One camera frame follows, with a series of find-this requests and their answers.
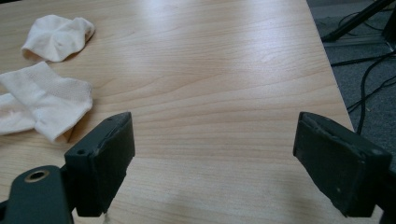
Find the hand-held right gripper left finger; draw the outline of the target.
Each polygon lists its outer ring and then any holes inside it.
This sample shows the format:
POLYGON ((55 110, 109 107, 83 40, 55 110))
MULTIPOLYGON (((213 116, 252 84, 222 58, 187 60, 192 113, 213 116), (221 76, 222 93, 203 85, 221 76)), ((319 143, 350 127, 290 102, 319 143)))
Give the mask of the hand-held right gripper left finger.
POLYGON ((104 119, 64 154, 69 207, 81 217, 105 213, 134 155, 132 114, 123 112, 104 119))

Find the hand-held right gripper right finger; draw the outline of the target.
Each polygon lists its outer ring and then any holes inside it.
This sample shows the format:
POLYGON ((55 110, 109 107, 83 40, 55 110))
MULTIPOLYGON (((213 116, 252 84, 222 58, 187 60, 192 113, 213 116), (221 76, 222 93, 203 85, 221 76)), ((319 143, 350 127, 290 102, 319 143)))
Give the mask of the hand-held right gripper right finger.
POLYGON ((293 156, 346 217, 370 217, 378 206, 392 216, 392 155, 339 123, 299 115, 293 156))

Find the flat white mesh sock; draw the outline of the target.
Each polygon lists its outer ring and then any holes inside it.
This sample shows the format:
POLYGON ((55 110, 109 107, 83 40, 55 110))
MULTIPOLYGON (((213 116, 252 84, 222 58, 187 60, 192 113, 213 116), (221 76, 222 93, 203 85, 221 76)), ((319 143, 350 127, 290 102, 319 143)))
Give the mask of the flat white mesh sock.
POLYGON ((92 108, 90 83, 58 76, 46 63, 0 75, 0 135, 36 130, 51 143, 66 143, 92 108))

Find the crumpled white sock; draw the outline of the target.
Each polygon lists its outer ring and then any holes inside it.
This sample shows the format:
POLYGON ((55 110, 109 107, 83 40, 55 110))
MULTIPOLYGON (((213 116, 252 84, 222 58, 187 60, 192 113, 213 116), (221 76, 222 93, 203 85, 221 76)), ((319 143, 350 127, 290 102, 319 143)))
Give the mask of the crumpled white sock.
POLYGON ((62 62, 84 49, 94 32, 94 25, 84 18, 70 20, 47 15, 32 25, 21 47, 21 55, 34 62, 62 62))

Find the black stand leg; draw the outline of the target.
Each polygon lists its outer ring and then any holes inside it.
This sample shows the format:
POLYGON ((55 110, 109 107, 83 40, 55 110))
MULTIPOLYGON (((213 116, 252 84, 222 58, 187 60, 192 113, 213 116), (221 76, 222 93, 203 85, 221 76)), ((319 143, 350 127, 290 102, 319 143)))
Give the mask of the black stand leg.
POLYGON ((360 24, 364 23, 369 18, 374 16, 374 14, 378 13, 383 8, 392 4, 395 1, 396 0, 376 0, 368 7, 358 12, 352 19, 340 25, 337 29, 328 33, 327 35, 322 36, 321 41, 328 43, 338 40, 340 37, 346 35, 350 31, 358 27, 360 24))

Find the black stand base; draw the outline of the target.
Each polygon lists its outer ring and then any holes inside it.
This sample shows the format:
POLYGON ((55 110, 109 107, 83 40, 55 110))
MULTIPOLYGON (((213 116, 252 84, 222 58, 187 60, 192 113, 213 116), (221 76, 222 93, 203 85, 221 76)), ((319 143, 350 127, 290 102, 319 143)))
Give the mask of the black stand base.
POLYGON ((396 50, 396 7, 393 9, 389 20, 382 32, 382 36, 392 50, 396 50))

